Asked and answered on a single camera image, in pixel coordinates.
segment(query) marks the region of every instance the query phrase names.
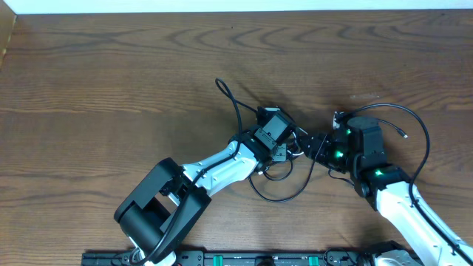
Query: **white wall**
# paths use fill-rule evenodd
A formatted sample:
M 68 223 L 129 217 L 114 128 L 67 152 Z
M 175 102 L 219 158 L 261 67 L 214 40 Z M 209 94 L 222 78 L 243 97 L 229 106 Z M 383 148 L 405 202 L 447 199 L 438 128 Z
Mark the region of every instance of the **white wall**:
M 467 9 L 473 0 L 4 0 L 17 14 Z

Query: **wooden table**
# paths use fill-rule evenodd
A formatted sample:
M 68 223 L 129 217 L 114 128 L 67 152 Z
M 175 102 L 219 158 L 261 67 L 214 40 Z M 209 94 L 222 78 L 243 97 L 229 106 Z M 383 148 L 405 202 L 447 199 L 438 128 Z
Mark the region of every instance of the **wooden table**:
M 128 248 L 113 213 L 148 171 L 166 157 L 215 154 L 237 131 L 215 77 L 253 107 L 285 107 L 310 132 L 330 129 L 335 110 L 414 109 L 432 138 L 418 187 L 473 243 L 473 11 L 20 16 L 0 73 L 1 264 L 78 265 L 85 250 Z M 403 112 L 371 115 L 407 132 L 384 128 L 389 158 L 412 173 L 421 128 Z M 269 197 L 287 196 L 309 165 L 297 160 L 284 183 L 254 179 Z M 388 239 L 405 244 L 316 166 L 307 190 L 284 204 L 246 181 L 227 187 L 184 243 L 317 250 Z

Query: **black cable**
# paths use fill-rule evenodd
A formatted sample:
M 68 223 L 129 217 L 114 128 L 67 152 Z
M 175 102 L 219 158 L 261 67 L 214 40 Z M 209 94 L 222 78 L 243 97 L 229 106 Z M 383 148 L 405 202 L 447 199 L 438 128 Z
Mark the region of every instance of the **black cable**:
M 283 181 L 283 180 L 287 179 L 287 178 L 290 176 L 290 174 L 293 172 L 293 167 L 294 167 L 293 161 L 292 161 L 292 160 L 286 160 L 286 161 L 284 161 L 284 162 L 282 162 L 282 163 L 287 163 L 287 162 L 290 163 L 290 169 L 289 169 L 289 172 L 288 172 L 285 176 L 280 177 L 280 178 L 274 178 L 273 176 L 271 176 L 270 174 L 268 174 L 268 171 L 264 171 L 263 174 L 264 174 L 265 177 L 266 177 L 268 180 L 270 180 L 270 181 Z
M 248 181 L 250 182 L 251 188 L 255 191 L 255 193 L 258 194 L 258 196 L 260 196 L 262 199 L 266 200 L 267 202 L 288 202 L 288 201 L 294 199 L 295 197 L 297 197 L 298 195 L 300 195 L 300 193 L 302 193 L 304 191 L 305 187 L 309 183 L 310 176 L 312 175 L 313 166 L 315 164 L 316 164 L 316 161 L 314 160 L 312 162 L 312 166 L 310 167 L 309 176 L 305 180 L 305 183 L 302 186 L 302 188 L 297 193 L 295 193 L 293 196 L 290 196 L 290 197 L 287 197 L 287 198 L 284 198 L 284 199 L 268 199 L 267 197 L 265 197 L 261 193 L 259 193 L 259 191 L 256 189 L 256 187 L 253 184 L 253 180 L 251 180 L 251 176 L 248 177 Z
M 347 256 L 348 256 L 348 259 L 350 259 L 350 261 L 352 262 L 352 265 L 350 266 L 356 266 L 356 262 L 353 261 L 352 257 L 349 255 L 348 251 L 346 251 L 344 248 L 329 248 L 327 249 L 325 252 L 324 252 L 324 255 L 322 256 L 322 259 L 325 260 L 325 263 L 328 265 L 328 266 L 334 266 L 333 264 L 329 263 L 328 262 L 328 253 L 332 250 L 341 250 L 341 251 L 344 251 Z
M 402 130 L 401 128 L 397 127 L 395 124 L 393 124 L 393 123 L 391 123 L 391 122 L 389 122 L 389 121 L 386 121 L 386 120 L 382 120 L 382 119 L 378 119 L 378 121 L 381 122 L 381 123 L 385 123 L 385 124 L 387 124 L 387 125 L 393 127 L 393 128 L 399 133 L 399 135 L 400 135 L 401 137 L 407 138 L 406 132 L 404 132 L 404 130 Z
M 225 87 L 225 90 L 227 91 L 227 93 L 225 93 L 222 89 L 222 87 L 220 86 L 220 83 Z M 192 180 L 192 183 L 190 184 L 189 186 L 189 189 L 187 190 L 186 192 L 186 195 L 184 196 L 184 198 L 181 200 L 180 204 L 177 206 L 177 209 L 176 211 L 174 212 L 174 216 L 172 217 L 167 229 L 164 231 L 164 234 L 163 234 L 163 237 L 161 237 L 161 240 L 156 244 L 156 246 L 154 247 L 153 251 L 151 253 L 149 253 L 147 256 L 145 256 L 144 259 L 141 259 L 139 262 L 133 262 L 133 259 L 135 257 L 135 255 L 137 254 L 137 252 L 140 250 L 139 248 L 135 248 L 133 251 L 132 251 L 132 254 L 130 255 L 130 264 L 131 265 L 143 265 L 144 263 L 146 263 L 150 258 L 152 258 L 157 250 L 161 247 L 161 245 L 165 242 L 165 240 L 167 239 L 168 235 L 170 234 L 171 232 L 171 229 L 174 227 L 176 221 L 177 221 L 177 218 L 179 217 L 180 213 L 182 212 L 182 209 L 183 209 L 183 206 L 184 206 L 184 203 L 186 202 L 186 200 L 188 199 L 190 193 L 195 189 L 195 184 L 197 183 L 198 179 L 201 178 L 202 175 L 204 175 L 208 170 L 212 169 L 213 167 L 215 166 L 218 166 L 219 164 L 221 163 L 224 163 L 225 161 L 227 160 L 230 160 L 232 158 L 234 158 L 237 154 L 238 154 L 238 151 L 239 151 L 239 147 L 242 143 L 242 132 L 243 132 L 243 129 L 242 129 L 242 118 L 241 118 L 241 115 L 239 113 L 239 109 L 238 109 L 238 106 L 237 106 L 237 100 L 235 100 L 234 96 L 231 94 L 231 91 L 230 89 L 228 88 L 227 84 L 225 84 L 225 82 L 223 82 L 222 79 L 220 78 L 216 78 L 215 79 L 215 84 L 217 85 L 217 87 L 220 89 L 221 92 L 223 92 L 223 94 L 225 96 L 227 96 L 232 104 L 234 105 L 234 108 L 235 108 L 235 112 L 236 112 L 236 118 L 238 120 L 238 143 L 236 145 L 236 148 L 235 148 L 235 151 L 232 155 L 216 162 L 216 163 L 213 163 L 209 166 L 207 166 L 206 168 L 204 168 L 202 171 L 199 172 L 199 174 L 197 174 L 197 176 L 194 178 L 194 180 Z
M 222 89 L 222 87 L 220 86 L 220 84 L 219 84 L 219 82 L 222 83 L 222 85 L 225 87 L 225 89 L 228 90 L 228 87 L 227 87 L 227 85 L 225 84 L 225 82 L 223 82 L 223 81 L 222 81 L 221 79 L 219 79 L 219 78 L 217 78 L 217 79 L 215 79 L 215 84 L 217 85 L 217 88 L 219 88 L 219 90 L 220 90 L 225 96 L 227 96 L 230 100 L 232 100 L 232 99 L 230 98 L 231 93 L 225 92 L 225 91 Z M 242 102 L 239 101 L 239 100 L 235 100 L 235 102 L 238 103 L 239 105 L 245 107 L 246 109 L 248 109 L 248 110 L 254 112 L 255 114 L 258 112 L 257 110 L 255 110 L 255 108 L 253 108 L 253 107 L 251 107 L 251 106 L 248 106 L 248 105 L 242 103 Z
M 332 171 L 333 169 L 328 169 L 328 176 L 329 177 L 332 177 L 333 179 L 338 179 L 338 180 L 342 180 L 342 181 L 345 181 L 346 183 L 349 183 L 352 187 L 355 187 L 355 184 L 353 184 L 353 182 L 351 182 L 350 180 L 346 179 L 346 178 L 343 178 L 343 177 L 334 177 L 330 172 Z
M 337 117 L 337 120 L 342 120 L 344 117 L 348 116 L 348 115 L 354 115 L 355 113 L 357 112 L 361 112 L 361 111 L 364 111 L 366 109 L 371 109 L 371 108 L 376 108 L 376 107 L 382 107 L 382 106 L 388 106 L 388 107 L 393 107 L 393 108 L 398 108 L 398 109 L 401 109 L 401 110 L 404 110 L 405 112 L 408 112 L 410 113 L 418 122 L 419 124 L 421 125 L 422 127 L 422 130 L 423 130 L 423 133 L 425 134 L 425 137 L 426 137 L 426 152 L 425 152 L 425 155 L 423 156 L 423 159 L 421 161 L 421 164 L 418 166 L 417 170 L 415 170 L 414 174 L 412 175 L 411 177 L 411 180 L 409 182 L 409 197 L 412 201 L 412 204 L 415 206 L 415 208 L 418 210 L 419 214 L 421 214 L 421 216 L 426 220 L 426 222 L 432 227 L 434 228 L 435 232 L 437 232 L 442 238 L 443 240 L 445 240 L 445 242 L 447 242 L 447 244 L 452 248 L 453 250 L 453 253 L 458 253 L 458 255 L 460 255 L 468 264 L 470 265 L 473 265 L 473 260 L 470 259 L 460 248 L 459 245 L 455 244 L 454 241 L 452 241 L 431 219 L 430 217 L 427 216 L 427 214 L 422 210 L 421 206 L 419 205 L 419 202 L 415 199 L 414 197 L 414 192 L 413 192 L 413 188 L 414 188 L 414 182 L 415 182 L 415 179 L 418 177 L 419 173 L 421 172 L 423 166 L 426 164 L 426 161 L 427 161 L 427 158 L 429 157 L 429 153 L 430 153 L 430 137 L 429 137 L 429 132 L 427 131 L 427 127 L 426 125 L 423 123 L 422 119 L 417 115 L 415 114 L 411 109 L 407 108 L 407 107 L 404 107 L 404 106 L 400 106 L 398 104 L 394 104 L 394 103 L 375 103 L 375 104 L 371 104 L 369 106 L 364 106 L 364 107 L 361 107 L 357 110 L 354 110 L 354 111 L 351 111 L 351 112 L 348 112 L 348 113 L 343 113 L 341 114 L 339 117 Z

